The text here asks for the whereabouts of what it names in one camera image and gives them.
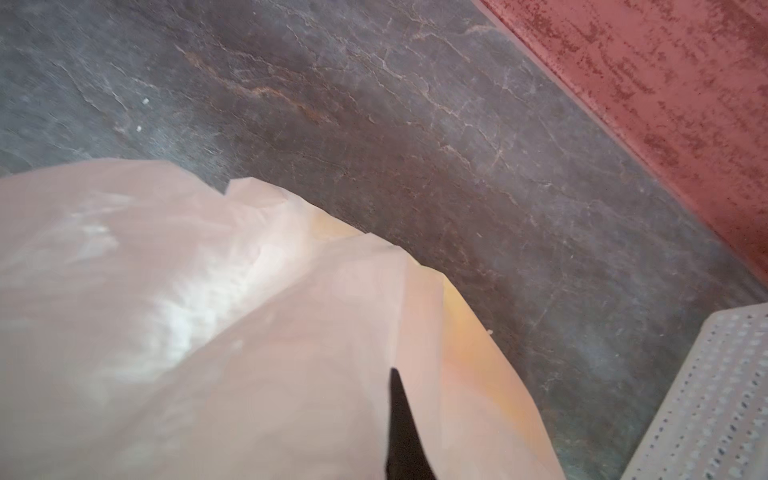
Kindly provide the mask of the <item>white perforated plastic basket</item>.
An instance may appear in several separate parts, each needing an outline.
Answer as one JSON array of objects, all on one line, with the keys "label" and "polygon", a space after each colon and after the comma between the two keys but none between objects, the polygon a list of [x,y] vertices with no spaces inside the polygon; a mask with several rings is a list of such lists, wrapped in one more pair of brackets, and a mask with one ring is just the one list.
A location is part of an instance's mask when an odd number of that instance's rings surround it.
[{"label": "white perforated plastic basket", "polygon": [[766,304],[703,323],[623,476],[766,478]]}]

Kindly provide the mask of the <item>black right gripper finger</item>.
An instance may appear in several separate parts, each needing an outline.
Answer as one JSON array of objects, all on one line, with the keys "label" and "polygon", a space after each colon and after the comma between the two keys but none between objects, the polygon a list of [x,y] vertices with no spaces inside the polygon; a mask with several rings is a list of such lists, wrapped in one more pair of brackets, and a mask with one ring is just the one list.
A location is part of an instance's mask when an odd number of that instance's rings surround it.
[{"label": "black right gripper finger", "polygon": [[390,370],[387,480],[436,480],[424,452],[399,371]]}]

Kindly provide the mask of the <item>white plastic bag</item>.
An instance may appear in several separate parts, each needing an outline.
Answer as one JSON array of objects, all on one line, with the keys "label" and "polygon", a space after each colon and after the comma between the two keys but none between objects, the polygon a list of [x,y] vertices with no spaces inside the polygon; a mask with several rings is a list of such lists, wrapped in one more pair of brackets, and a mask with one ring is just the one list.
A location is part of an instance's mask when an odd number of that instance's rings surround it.
[{"label": "white plastic bag", "polygon": [[456,287],[254,178],[103,159],[1,181],[5,479],[386,479],[390,370],[437,479],[560,479]]}]

